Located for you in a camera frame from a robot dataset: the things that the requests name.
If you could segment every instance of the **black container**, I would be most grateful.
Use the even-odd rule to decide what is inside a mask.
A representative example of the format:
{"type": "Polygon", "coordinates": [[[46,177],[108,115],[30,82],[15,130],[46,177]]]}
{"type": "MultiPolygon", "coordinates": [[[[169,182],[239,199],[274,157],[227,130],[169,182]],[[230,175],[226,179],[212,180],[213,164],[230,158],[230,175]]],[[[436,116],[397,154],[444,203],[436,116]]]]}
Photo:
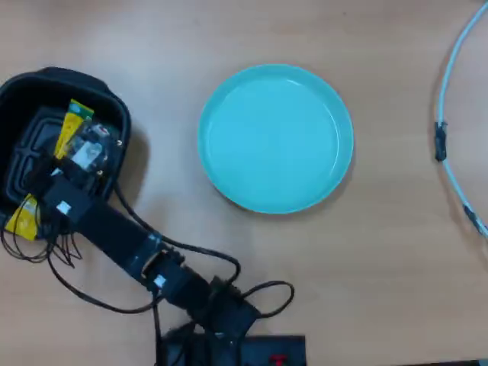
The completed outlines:
{"type": "Polygon", "coordinates": [[[41,152],[53,153],[69,102],[95,111],[94,120],[119,132],[121,154],[96,195],[107,200],[120,173],[130,138],[126,105],[99,79],[50,67],[8,80],[0,88],[0,223],[10,217],[28,192],[24,177],[41,152]]]}

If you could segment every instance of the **wire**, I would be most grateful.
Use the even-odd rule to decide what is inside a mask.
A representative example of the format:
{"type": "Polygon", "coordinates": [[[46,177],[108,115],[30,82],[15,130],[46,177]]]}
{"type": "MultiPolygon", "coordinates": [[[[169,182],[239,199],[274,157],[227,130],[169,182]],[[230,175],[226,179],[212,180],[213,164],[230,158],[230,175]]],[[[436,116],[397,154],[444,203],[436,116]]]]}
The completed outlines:
{"type": "MultiPolygon", "coordinates": [[[[157,300],[157,293],[152,294],[152,301],[157,300]]],[[[156,366],[164,366],[165,362],[162,359],[162,333],[161,333],[161,321],[159,320],[159,309],[156,305],[152,309],[152,316],[154,317],[154,331],[156,334],[156,366]]]]}
{"type": "Polygon", "coordinates": [[[272,318],[273,316],[277,316],[278,314],[282,313],[293,301],[295,298],[295,287],[290,284],[289,282],[286,281],[268,281],[263,284],[258,284],[257,286],[254,286],[252,289],[248,290],[244,294],[242,294],[242,298],[246,299],[247,297],[255,294],[258,291],[270,288],[270,287],[277,287],[277,286],[287,286],[290,288],[290,296],[288,299],[284,302],[283,305],[281,305],[279,308],[277,308],[274,311],[271,311],[269,313],[261,313],[258,319],[269,319],[272,318]]]}
{"type": "MultiPolygon", "coordinates": [[[[470,34],[470,32],[473,30],[474,26],[478,23],[478,21],[483,17],[484,13],[488,10],[488,2],[486,2],[480,10],[477,11],[477,13],[473,16],[473,18],[470,20],[470,22],[467,24],[467,26],[464,28],[464,30],[461,32],[461,35],[457,39],[456,43],[454,44],[454,47],[451,52],[451,56],[449,57],[448,64],[445,69],[445,74],[444,78],[442,79],[442,85],[441,85],[441,91],[439,92],[439,99],[438,99],[438,119],[437,119],[437,124],[439,127],[442,126],[442,123],[444,122],[444,110],[445,110],[445,95],[448,90],[449,86],[449,81],[451,80],[451,74],[454,69],[454,64],[456,63],[456,59],[458,57],[458,54],[461,50],[461,47],[466,40],[467,36],[470,34]]],[[[461,186],[458,183],[458,180],[454,176],[454,173],[452,171],[452,168],[449,164],[448,159],[446,158],[443,162],[442,165],[444,166],[445,172],[448,176],[449,181],[452,184],[452,187],[454,191],[456,192],[457,196],[459,197],[459,200],[463,204],[464,207],[467,207],[471,212],[474,212],[472,209],[472,206],[470,205],[469,201],[466,198],[466,195],[464,194],[463,190],[461,189],[461,186]]],[[[485,223],[477,216],[474,216],[474,219],[476,220],[476,226],[477,229],[480,231],[480,233],[485,236],[488,239],[488,229],[486,228],[485,223]]]]}
{"type": "Polygon", "coordinates": [[[85,294],[84,292],[80,291],[76,287],[72,286],[67,280],[61,276],[61,274],[56,270],[54,267],[53,261],[51,259],[51,256],[47,256],[47,263],[49,264],[49,267],[51,268],[52,273],[54,274],[54,277],[64,286],[66,287],[69,291],[74,293],[77,297],[80,299],[91,303],[92,305],[95,305],[97,307],[101,307],[106,310],[113,311],[114,313],[119,313],[119,314],[141,314],[145,313],[146,311],[149,311],[153,309],[154,307],[157,307],[158,304],[164,300],[164,296],[159,295],[156,299],[154,299],[151,303],[143,306],[143,307],[138,307],[136,309],[121,309],[118,307],[113,307],[112,305],[109,305],[108,303],[105,303],[101,300],[98,300],[90,295],[85,294]]]}
{"type": "Polygon", "coordinates": [[[227,280],[230,284],[232,284],[240,275],[242,267],[240,262],[235,259],[234,257],[224,254],[222,252],[218,252],[217,250],[212,250],[212,249],[207,249],[207,248],[202,248],[200,246],[192,246],[190,244],[184,244],[183,242],[178,242],[176,240],[173,240],[171,238],[168,238],[167,236],[162,235],[161,233],[158,233],[154,228],[149,225],[145,220],[143,220],[135,211],[134,209],[129,205],[127,202],[126,198],[122,194],[122,191],[120,189],[120,185],[118,182],[114,183],[114,192],[117,195],[117,198],[119,199],[120,203],[124,207],[125,211],[136,221],[139,225],[141,225],[144,229],[152,232],[152,233],[157,233],[161,237],[161,240],[171,246],[174,246],[176,248],[188,250],[190,252],[195,252],[203,255],[208,255],[211,257],[219,258],[224,261],[227,261],[231,264],[234,265],[235,271],[232,277],[227,280]]]}

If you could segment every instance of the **turquoise plate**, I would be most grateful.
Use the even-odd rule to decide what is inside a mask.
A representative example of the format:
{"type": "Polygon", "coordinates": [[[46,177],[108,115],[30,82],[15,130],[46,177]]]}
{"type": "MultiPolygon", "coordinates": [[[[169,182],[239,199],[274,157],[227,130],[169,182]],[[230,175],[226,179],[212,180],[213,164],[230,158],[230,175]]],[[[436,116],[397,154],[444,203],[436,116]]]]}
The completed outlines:
{"type": "Polygon", "coordinates": [[[334,89],[296,66],[263,65],[227,79],[205,105],[198,150],[231,201],[266,214],[327,197],[351,163],[354,133],[334,89]]]}

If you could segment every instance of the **snack package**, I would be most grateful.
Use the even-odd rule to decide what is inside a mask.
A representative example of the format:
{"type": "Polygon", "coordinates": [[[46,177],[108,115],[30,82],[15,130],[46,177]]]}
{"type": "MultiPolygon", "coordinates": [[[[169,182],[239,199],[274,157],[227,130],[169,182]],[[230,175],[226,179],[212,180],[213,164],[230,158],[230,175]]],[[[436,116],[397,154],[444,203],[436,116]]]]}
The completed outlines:
{"type": "MultiPolygon", "coordinates": [[[[63,121],[63,127],[59,134],[54,156],[58,159],[63,158],[67,151],[66,145],[71,140],[83,121],[91,120],[94,111],[74,99],[69,103],[69,109],[63,121]]],[[[12,215],[5,226],[6,230],[16,235],[22,236],[27,240],[35,240],[37,236],[37,223],[40,220],[37,200],[32,194],[28,194],[19,208],[12,215]]]]}

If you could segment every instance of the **black base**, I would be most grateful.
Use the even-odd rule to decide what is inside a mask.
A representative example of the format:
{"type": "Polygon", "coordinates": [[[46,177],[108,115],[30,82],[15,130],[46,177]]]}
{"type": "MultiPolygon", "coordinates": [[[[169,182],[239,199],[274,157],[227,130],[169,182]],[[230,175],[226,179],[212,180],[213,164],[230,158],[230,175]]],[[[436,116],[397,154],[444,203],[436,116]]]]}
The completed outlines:
{"type": "MultiPolygon", "coordinates": [[[[173,366],[184,340],[168,340],[166,365],[173,366]]],[[[304,336],[247,337],[234,351],[201,334],[193,335],[180,361],[174,366],[305,366],[304,336]]]]}

